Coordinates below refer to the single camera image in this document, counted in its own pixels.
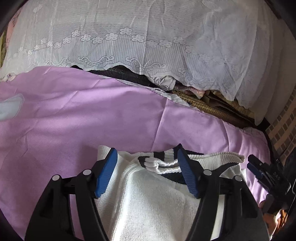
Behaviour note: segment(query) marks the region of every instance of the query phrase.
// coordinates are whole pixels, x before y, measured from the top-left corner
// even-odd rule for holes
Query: black fabric
[[[169,179],[169,180],[171,180],[173,182],[186,185],[185,179],[184,179],[184,177],[183,177],[183,175],[182,175],[181,172],[166,173],[166,174],[162,174],[161,176],[163,176],[166,179]]]
[[[81,69],[77,65],[71,66],[71,68]],[[156,88],[157,86],[150,82],[145,75],[139,75],[132,72],[125,66],[118,65],[107,70],[90,70],[90,73],[107,76],[110,78],[126,80],[135,84]]]
[[[146,168],[146,166],[145,166],[145,159],[146,158],[148,158],[149,156],[139,156],[138,157],[138,160],[139,160],[139,163],[140,163],[140,165],[143,167],[143,168]]]
[[[268,120],[264,117],[262,122],[256,127],[260,131],[266,131],[266,129],[270,126]]]
[[[179,144],[176,147],[173,148],[174,151],[174,160],[177,159],[177,154],[178,154],[178,150],[182,145]],[[187,155],[203,155],[203,153],[199,153],[199,152],[195,152],[195,151],[190,151],[190,150],[185,150]]]
[[[158,158],[158,159],[160,159],[160,160],[162,160],[162,161],[164,161],[165,160],[165,152],[164,151],[162,151],[162,152],[153,152],[153,156],[155,157],[155,158]]]

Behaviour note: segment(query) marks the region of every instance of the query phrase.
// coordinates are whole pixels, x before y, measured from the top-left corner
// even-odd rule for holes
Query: lavender fabric
[[[0,83],[0,101],[17,94],[24,98],[19,113],[0,122],[0,208],[22,238],[49,179],[91,168],[99,145],[135,153],[182,143],[200,153],[233,151],[270,161],[261,132],[241,130],[116,79],[72,68],[36,67]],[[256,201],[263,200],[266,191],[248,170],[247,177]],[[73,222],[77,225],[77,214]]]

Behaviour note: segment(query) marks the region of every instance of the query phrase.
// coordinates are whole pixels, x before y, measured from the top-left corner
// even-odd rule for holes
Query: black cable
[[[294,201],[295,201],[295,198],[296,198],[296,194],[295,194],[295,196],[294,196],[294,199],[293,199],[292,204],[291,204],[290,207],[289,207],[288,212],[287,212],[286,215],[285,215],[285,218],[284,218],[283,224],[281,225],[281,228],[282,228],[282,227],[284,226],[284,224],[285,224],[285,220],[286,220],[287,217],[288,217],[288,214],[289,214],[289,212],[290,212],[290,209],[291,209],[291,207],[292,207],[292,205],[293,205],[293,203],[294,203]]]

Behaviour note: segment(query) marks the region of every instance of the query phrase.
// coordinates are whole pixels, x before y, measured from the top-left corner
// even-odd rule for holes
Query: woven mat
[[[216,116],[219,119],[222,119],[223,121],[226,121],[234,126],[239,128],[245,128],[249,126],[254,127],[254,124],[250,121],[233,113],[229,113],[227,110],[222,110],[217,107],[209,107],[205,102],[199,100],[195,96],[190,96],[179,91],[172,91],[172,93],[178,95],[182,100],[185,100],[191,106],[194,106],[205,113]]]

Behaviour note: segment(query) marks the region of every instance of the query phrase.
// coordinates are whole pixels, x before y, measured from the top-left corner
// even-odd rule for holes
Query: bed
[[[78,69],[36,67],[1,82],[0,100],[0,209],[22,238],[53,173],[69,177],[92,166],[99,145],[135,153],[182,143],[199,153],[233,151],[270,163],[256,129],[234,127],[176,95]],[[259,203],[266,191],[246,174]]]
[[[12,2],[4,18],[22,3]],[[276,119],[295,86],[290,74],[295,40],[268,5],[255,0],[162,3],[30,0],[23,6],[0,70],[0,104],[10,110],[0,122],[0,209],[22,238],[52,173],[76,175],[92,165],[101,144],[133,153],[163,151],[181,142],[197,152],[254,154],[270,163],[266,138],[254,128],[234,127],[160,89],[58,68],[105,71],[122,65],[144,74],[153,87],[171,90],[177,80],[219,90],[250,107],[257,123],[264,116]],[[185,11],[179,14],[181,6]],[[194,16],[197,10],[201,14]],[[188,14],[192,21],[183,28]],[[231,29],[235,18],[239,21]],[[247,177],[259,203],[266,191],[248,170]]]

